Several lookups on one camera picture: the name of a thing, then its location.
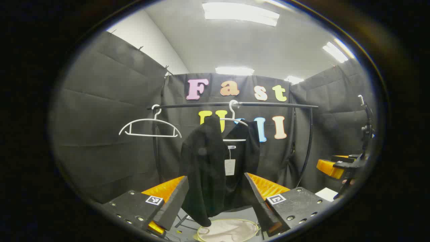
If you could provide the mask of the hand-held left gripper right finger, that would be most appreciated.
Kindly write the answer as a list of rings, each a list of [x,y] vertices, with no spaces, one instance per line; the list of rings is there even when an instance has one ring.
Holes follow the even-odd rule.
[[[303,187],[289,189],[249,172],[244,173],[244,199],[269,237],[302,226],[331,204]]]

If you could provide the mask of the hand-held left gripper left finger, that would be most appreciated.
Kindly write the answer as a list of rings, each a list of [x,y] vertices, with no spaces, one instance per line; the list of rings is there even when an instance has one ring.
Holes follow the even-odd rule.
[[[102,204],[102,208],[137,230],[164,236],[171,229],[188,190],[188,177],[180,176],[142,192],[129,190]]]

